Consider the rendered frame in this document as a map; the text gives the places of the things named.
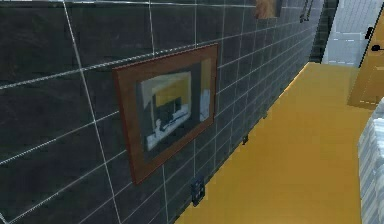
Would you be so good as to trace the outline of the brown framed mirror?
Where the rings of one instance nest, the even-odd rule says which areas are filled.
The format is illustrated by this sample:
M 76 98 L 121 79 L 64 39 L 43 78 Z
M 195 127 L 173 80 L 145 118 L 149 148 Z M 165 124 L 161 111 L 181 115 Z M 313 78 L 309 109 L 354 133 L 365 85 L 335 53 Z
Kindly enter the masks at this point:
M 134 184 L 213 123 L 217 60 L 214 43 L 112 69 Z

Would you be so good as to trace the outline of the brown framed picture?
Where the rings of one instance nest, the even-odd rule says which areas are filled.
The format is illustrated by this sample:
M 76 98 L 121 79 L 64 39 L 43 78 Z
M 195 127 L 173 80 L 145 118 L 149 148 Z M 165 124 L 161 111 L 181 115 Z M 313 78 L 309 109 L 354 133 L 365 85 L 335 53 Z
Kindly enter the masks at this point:
M 281 13 L 282 0 L 256 0 L 255 6 L 257 19 L 277 18 Z

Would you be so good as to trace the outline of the yellow room door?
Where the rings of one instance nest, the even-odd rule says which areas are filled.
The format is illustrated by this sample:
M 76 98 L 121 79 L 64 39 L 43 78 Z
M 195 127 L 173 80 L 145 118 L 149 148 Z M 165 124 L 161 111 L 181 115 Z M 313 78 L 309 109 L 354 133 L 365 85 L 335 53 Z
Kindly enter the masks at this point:
M 384 97 L 384 51 L 372 51 L 373 45 L 384 49 L 384 3 L 370 31 L 365 55 L 348 97 L 350 106 L 373 110 Z

